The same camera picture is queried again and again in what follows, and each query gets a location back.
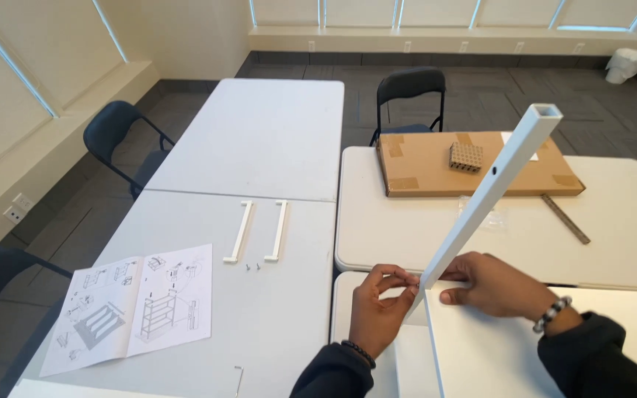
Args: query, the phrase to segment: small cardboard box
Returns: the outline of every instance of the small cardboard box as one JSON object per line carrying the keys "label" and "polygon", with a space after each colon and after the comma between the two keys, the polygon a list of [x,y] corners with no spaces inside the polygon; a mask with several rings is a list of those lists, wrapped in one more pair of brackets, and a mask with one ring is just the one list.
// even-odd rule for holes
{"label": "small cardboard box", "polygon": [[[449,168],[454,142],[483,147],[478,173]],[[499,131],[384,134],[377,142],[385,194],[390,198],[473,195],[503,148]],[[574,175],[557,145],[548,138],[510,184],[506,196],[576,196],[585,186]]]}

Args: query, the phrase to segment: black bracelet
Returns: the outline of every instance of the black bracelet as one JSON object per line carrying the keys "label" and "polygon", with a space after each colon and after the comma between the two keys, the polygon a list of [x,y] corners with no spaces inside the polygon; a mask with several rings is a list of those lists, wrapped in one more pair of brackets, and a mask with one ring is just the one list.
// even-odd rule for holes
{"label": "black bracelet", "polygon": [[375,369],[375,367],[376,367],[375,360],[372,359],[370,354],[366,353],[362,348],[358,347],[357,344],[353,343],[350,340],[343,340],[343,341],[341,341],[341,346],[348,346],[348,347],[356,350],[361,356],[363,356],[365,359],[367,359],[367,362],[370,364],[370,369]]}
{"label": "black bracelet", "polygon": [[559,314],[559,312],[564,310],[566,307],[569,307],[571,304],[572,304],[571,297],[569,296],[561,297],[559,300],[554,302],[552,307],[550,307],[549,310],[547,310],[547,312],[544,313],[544,315],[542,315],[542,318],[540,318],[539,321],[535,322],[535,326],[532,327],[532,330],[535,333],[542,333],[544,331],[545,326],[547,326],[547,324],[551,322],[554,319],[554,317],[556,317],[557,314]]}

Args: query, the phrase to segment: instruction manual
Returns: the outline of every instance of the instruction manual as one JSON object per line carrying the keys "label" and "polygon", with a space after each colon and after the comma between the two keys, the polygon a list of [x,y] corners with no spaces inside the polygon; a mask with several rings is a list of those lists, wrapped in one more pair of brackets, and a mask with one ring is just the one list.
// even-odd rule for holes
{"label": "instruction manual", "polygon": [[77,270],[41,377],[210,337],[213,246]]}

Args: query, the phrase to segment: trash can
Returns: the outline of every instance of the trash can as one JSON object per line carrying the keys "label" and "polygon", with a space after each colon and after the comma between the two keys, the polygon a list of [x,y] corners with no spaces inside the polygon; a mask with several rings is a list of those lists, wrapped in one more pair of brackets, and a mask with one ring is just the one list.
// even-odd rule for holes
{"label": "trash can", "polygon": [[637,73],[637,50],[619,48],[611,57],[606,69],[609,70],[606,81],[613,84],[621,84],[626,79],[635,76]]}

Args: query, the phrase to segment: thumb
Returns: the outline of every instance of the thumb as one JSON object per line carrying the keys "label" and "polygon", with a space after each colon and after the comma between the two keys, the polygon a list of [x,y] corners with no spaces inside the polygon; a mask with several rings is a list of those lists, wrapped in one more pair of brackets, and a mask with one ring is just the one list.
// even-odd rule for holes
{"label": "thumb", "polygon": [[414,304],[414,299],[417,297],[417,293],[419,293],[419,289],[416,286],[408,286],[400,297],[397,297],[397,303],[394,305],[394,311],[404,319],[409,312],[409,309],[412,308],[412,304]]}
{"label": "thumb", "polygon": [[439,301],[448,305],[463,305],[469,303],[470,289],[463,287],[455,287],[453,289],[444,290],[439,294]]}

